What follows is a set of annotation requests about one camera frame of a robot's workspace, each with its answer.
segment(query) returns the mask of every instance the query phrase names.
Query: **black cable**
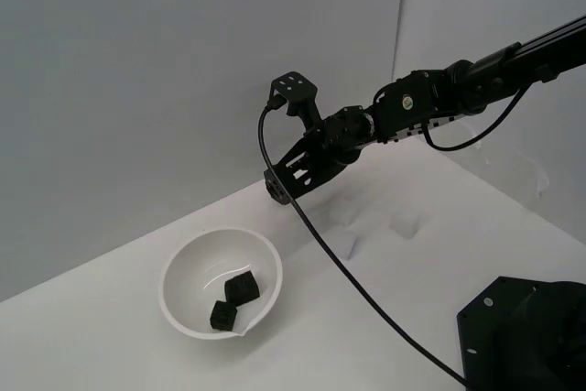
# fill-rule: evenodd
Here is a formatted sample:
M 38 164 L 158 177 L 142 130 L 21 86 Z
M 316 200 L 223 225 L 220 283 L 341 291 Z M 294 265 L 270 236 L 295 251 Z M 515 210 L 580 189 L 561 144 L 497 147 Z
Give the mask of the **black cable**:
M 331 259 L 331 261 L 333 261 L 334 265 L 336 265 L 340 269 L 340 271 L 346 276 L 346 278 L 348 278 L 348 280 L 352 283 L 352 285 L 356 288 L 356 290 L 358 290 L 358 292 L 363 296 L 363 298 L 366 299 L 366 302 L 368 302 L 371 305 L 371 307 L 379 314 L 379 316 L 388 325 L 390 325 L 393 328 L 393 330 L 399 334 L 399 336 L 401 336 L 409 345 L 411 345 L 413 348 L 415 348 L 418 352 L 420 352 L 426 358 L 428 358 L 428 360 L 430 360 L 432 363 L 434 363 L 439 369 L 441 369 L 443 372 L 450 375 L 452 378 L 454 378 L 460 384 L 465 386 L 467 389 L 469 389 L 469 390 L 475 389 L 475 387 L 468 380 L 466 380 L 464 377 L 462 377 L 461 375 L 459 375 L 458 373 L 453 371 L 446 364 L 444 364 L 440 359 L 438 359 L 436 356 L 434 356 L 433 354 L 428 352 L 425 348 L 423 348 L 418 342 L 416 342 L 413 338 L 411 338 L 411 336 L 409 336 L 401 327 L 399 327 L 399 325 L 390 316 L 388 316 L 386 314 L 386 312 L 381 308 L 381 306 L 379 306 L 376 303 L 376 301 L 374 301 L 374 299 L 362 287 L 362 285 L 358 282 L 358 280 L 354 277 L 354 275 L 352 275 L 352 273 L 340 261 L 340 259 L 336 256 L 336 254 L 334 254 L 332 252 L 332 250 L 326 244 L 326 242 L 323 240 L 323 238 L 321 238 L 320 233 L 318 233 L 318 231 L 315 229 L 313 224 L 311 224 L 311 221 L 309 220 L 308 216 L 305 214 L 305 212 L 303 212 L 301 207 L 298 205 L 297 201 L 295 199 L 293 199 L 293 197 L 291 197 L 291 195 L 287 191 L 287 188 L 285 188 L 285 185 L 283 185 L 283 182 L 281 182 L 281 179 L 276 174 L 275 169 L 273 168 L 273 165 L 271 164 L 270 158 L 268 157 L 268 153 L 266 153 L 265 135 L 263 133 L 263 129 L 265 126 L 265 118 L 266 118 L 266 115 L 271 110 L 274 110 L 275 108 L 276 107 L 271 106 L 271 103 L 270 103 L 263 110 L 263 112 L 260 115 L 260 119 L 258 121 L 258 143 L 260 144 L 260 152 L 263 155 L 263 159 L 265 160 L 266 166 L 268 167 L 271 174 L 275 177 L 275 180 L 277 181 L 278 186 L 283 190 L 283 192 L 287 196 L 288 200 L 291 202 L 291 205 L 293 205 L 293 208 L 295 208 L 295 211 L 297 211 L 297 214 L 299 215 L 301 220 L 305 223 L 305 225 L 307 226 L 307 228 L 309 229 L 309 231 L 311 232 L 313 237 L 316 239 L 318 244 L 321 246 L 321 248 L 325 251 L 325 253 L 328 255 L 328 257 Z
M 505 120 L 505 118 L 511 113 L 511 111 L 519 103 L 519 101 L 521 101 L 521 98 L 523 98 L 523 95 L 525 95 L 525 92 L 527 92 L 527 89 L 529 89 L 529 86 L 524 86 L 521 89 L 519 89 L 519 92 L 516 93 L 515 98 L 513 98 L 511 100 L 511 103 L 509 103 L 509 105 L 506 106 L 506 109 L 501 113 L 501 115 L 498 118 L 496 118 L 496 120 L 491 125 L 489 125 L 486 130 L 484 130 L 478 136 L 475 136 L 466 142 L 462 142 L 461 144 L 458 144 L 457 146 L 453 146 L 453 147 L 436 146 L 433 143 L 431 136 L 429 135 L 428 126 L 425 124 L 421 125 L 421 131 L 423 132 L 423 136 L 425 137 L 425 140 L 428 143 L 428 145 L 431 148 L 434 148 L 438 151 L 458 151 L 458 150 L 462 150 L 466 147 L 472 146 L 472 145 L 476 144 L 478 141 L 480 141 L 482 138 L 484 138 L 486 135 L 490 134 L 493 130 L 495 130 L 496 127 L 498 127 Z

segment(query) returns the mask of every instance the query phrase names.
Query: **black block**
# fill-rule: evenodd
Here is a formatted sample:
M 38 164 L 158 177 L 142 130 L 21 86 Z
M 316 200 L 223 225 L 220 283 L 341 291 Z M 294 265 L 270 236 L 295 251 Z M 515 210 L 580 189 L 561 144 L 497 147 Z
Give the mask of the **black block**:
M 250 270 L 229 279 L 225 282 L 223 288 L 226 294 L 226 302 L 234 304 L 236 307 L 260 297 L 258 285 Z
M 213 306 L 210 324 L 215 330 L 232 331 L 238 310 L 234 304 L 216 301 Z

